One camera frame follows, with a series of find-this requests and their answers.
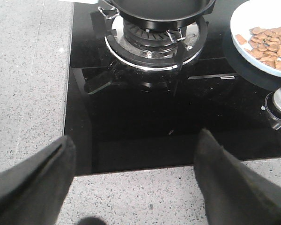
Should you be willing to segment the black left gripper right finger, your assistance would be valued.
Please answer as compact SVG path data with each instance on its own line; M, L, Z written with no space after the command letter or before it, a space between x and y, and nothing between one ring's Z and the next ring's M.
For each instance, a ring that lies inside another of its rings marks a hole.
M202 129L194 173L210 225L281 225L281 187L227 152Z

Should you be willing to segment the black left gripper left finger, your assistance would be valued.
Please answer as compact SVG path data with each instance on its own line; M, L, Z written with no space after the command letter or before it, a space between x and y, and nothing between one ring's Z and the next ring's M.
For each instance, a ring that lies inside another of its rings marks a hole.
M76 147L65 135L0 173L0 225L53 225L74 178Z

